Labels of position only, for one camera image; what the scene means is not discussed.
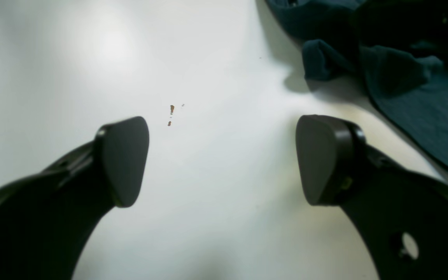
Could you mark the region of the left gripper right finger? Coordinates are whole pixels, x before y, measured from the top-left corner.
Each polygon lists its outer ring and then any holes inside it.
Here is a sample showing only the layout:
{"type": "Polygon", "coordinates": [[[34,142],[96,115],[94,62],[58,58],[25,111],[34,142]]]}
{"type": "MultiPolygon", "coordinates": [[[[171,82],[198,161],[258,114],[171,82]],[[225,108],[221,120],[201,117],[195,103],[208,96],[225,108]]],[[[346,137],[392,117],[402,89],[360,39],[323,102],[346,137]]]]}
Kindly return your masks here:
{"type": "Polygon", "coordinates": [[[448,184],[406,169],[336,117],[301,116],[296,151],[307,202],[341,207],[381,280],[448,280],[448,184]]]}

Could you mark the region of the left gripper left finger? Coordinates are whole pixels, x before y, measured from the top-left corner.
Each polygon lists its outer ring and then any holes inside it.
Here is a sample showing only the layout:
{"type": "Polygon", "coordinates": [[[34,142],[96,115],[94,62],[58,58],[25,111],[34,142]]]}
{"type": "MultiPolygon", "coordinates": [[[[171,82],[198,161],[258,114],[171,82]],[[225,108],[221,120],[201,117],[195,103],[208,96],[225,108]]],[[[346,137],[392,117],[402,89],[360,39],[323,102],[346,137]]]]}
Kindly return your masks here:
{"type": "Polygon", "coordinates": [[[95,227],[138,199],[149,146],[140,116],[0,187],[0,280],[70,280],[95,227]]]}

